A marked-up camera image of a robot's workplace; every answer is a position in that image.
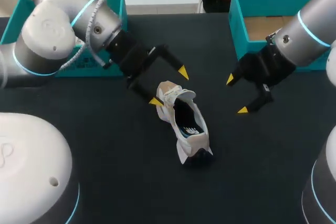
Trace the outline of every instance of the yellow fingertip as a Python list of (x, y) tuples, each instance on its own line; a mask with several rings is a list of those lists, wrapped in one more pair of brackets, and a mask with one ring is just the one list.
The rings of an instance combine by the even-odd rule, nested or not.
[(233, 80), (233, 75), (230, 74), (229, 79), (227, 79), (226, 85), (228, 85)]
[(185, 79), (189, 80), (189, 76), (187, 74), (187, 71), (185, 70), (185, 66), (181, 66), (181, 68), (178, 70), (178, 72), (184, 76)]
[(163, 106), (163, 104), (155, 97), (153, 97), (151, 99), (151, 101), (149, 102), (149, 104), (152, 104), (152, 105), (157, 105), (157, 106)]
[(239, 110), (237, 113), (238, 113), (238, 114), (248, 113), (248, 110), (247, 110), (246, 107), (243, 107), (243, 108), (242, 108), (241, 110)]

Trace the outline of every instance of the black table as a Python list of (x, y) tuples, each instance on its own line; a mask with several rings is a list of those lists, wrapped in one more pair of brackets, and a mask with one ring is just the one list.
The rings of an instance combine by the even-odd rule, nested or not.
[(1, 111), (41, 117), (68, 140), (85, 224), (304, 223), (301, 191), (336, 125), (336, 88), (325, 72), (295, 73), (273, 89), (273, 104), (237, 115), (255, 91), (243, 81), (225, 86), (236, 61), (227, 20), (225, 14), (129, 17), (141, 41), (167, 43), (185, 63), (189, 82), (166, 69), (154, 72), (197, 93), (216, 157), (210, 167), (182, 167), (170, 126), (123, 80), (55, 79), (40, 89), (1, 92)]

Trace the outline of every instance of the shoe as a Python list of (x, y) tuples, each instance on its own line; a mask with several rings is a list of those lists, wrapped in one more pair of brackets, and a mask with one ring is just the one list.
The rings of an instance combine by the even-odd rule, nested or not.
[(170, 123), (176, 134), (181, 163), (207, 163), (213, 153), (207, 126), (193, 101), (195, 92), (165, 81), (158, 86), (156, 96), (164, 102), (164, 106), (156, 106), (159, 118)]

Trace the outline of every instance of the screw hole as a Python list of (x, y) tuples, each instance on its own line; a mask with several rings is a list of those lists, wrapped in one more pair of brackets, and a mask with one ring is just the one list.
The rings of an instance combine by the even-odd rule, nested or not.
[(101, 34), (101, 28), (100, 28), (100, 26), (94, 27), (94, 33)]
[(288, 35), (284, 35), (283, 39), (282, 39), (283, 43), (288, 43), (289, 42), (289, 36)]
[(54, 186), (54, 187), (57, 187), (57, 186), (58, 186), (58, 180), (57, 180), (57, 178), (51, 177), (51, 178), (49, 179), (49, 183), (50, 183), (52, 186)]

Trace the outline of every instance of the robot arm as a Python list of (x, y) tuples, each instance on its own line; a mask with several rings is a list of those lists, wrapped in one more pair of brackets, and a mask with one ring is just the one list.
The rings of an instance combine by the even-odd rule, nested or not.
[(230, 74), (227, 85), (240, 78), (253, 82), (260, 95), (238, 113), (258, 111), (273, 101), (269, 87), (287, 78), (297, 67), (311, 64), (332, 49), (327, 63), (328, 77), (336, 84), (335, 68), (331, 63), (336, 50), (336, 5), (334, 0), (311, 0), (293, 20), (266, 38), (267, 45), (257, 53), (247, 53)]
[[(166, 45), (145, 48), (121, 27), (122, 21), (105, 0), (33, 0), (36, 7), (26, 20), (16, 43), (0, 46), (4, 87), (43, 85), (67, 66), (75, 37), (86, 42), (95, 60), (105, 69), (116, 63), (131, 88), (148, 103), (162, 101), (139, 84), (139, 77), (157, 57), (162, 57), (188, 79), (184, 65)], [(106, 50), (110, 61), (97, 52)]]

